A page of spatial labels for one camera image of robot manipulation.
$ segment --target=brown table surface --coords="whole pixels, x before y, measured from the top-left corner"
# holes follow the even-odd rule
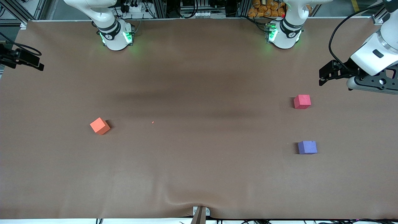
[[[89,22],[30,22],[45,70],[0,86],[0,218],[398,218],[398,98],[318,86],[340,19],[289,50],[247,20],[142,22],[112,52]],[[351,19],[346,60],[378,27]],[[292,108],[309,94],[312,106]],[[89,124],[109,120],[103,136]],[[299,155],[297,142],[317,142]]]

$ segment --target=orange cube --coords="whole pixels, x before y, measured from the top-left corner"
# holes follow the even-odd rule
[[[111,128],[102,118],[98,118],[93,121],[90,126],[93,128],[94,132],[103,135],[105,132],[109,131]]]

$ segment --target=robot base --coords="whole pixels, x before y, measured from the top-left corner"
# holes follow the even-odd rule
[[[121,25],[120,32],[113,40],[108,40],[102,35],[102,42],[112,51],[123,50],[126,46],[133,45],[135,27],[124,20],[118,20]]]
[[[267,24],[266,31],[269,31],[265,34],[267,43],[273,43],[276,47],[281,49],[289,49],[293,47],[294,44],[299,41],[301,31],[296,35],[297,37],[288,38],[279,27],[280,21],[272,21]]]

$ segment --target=green led light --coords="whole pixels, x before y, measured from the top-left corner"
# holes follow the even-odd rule
[[[127,43],[131,43],[131,34],[123,32],[123,36],[125,37]]]
[[[301,31],[297,34],[296,42],[299,41],[299,39],[300,39],[300,34],[301,34]]]
[[[101,36],[102,42],[105,44],[105,40],[103,39],[102,33],[99,34]]]
[[[278,34],[278,29],[274,29],[274,31],[272,31],[272,32],[269,34],[269,39],[268,39],[268,40],[269,40],[269,41],[274,41],[277,34]]]

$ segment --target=red cube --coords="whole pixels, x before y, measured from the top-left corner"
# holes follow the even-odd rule
[[[294,99],[295,109],[307,109],[311,106],[310,95],[298,95]]]
[[[98,118],[93,121],[90,126],[93,128],[94,132],[103,135],[105,132],[109,131],[111,128],[102,118]]]

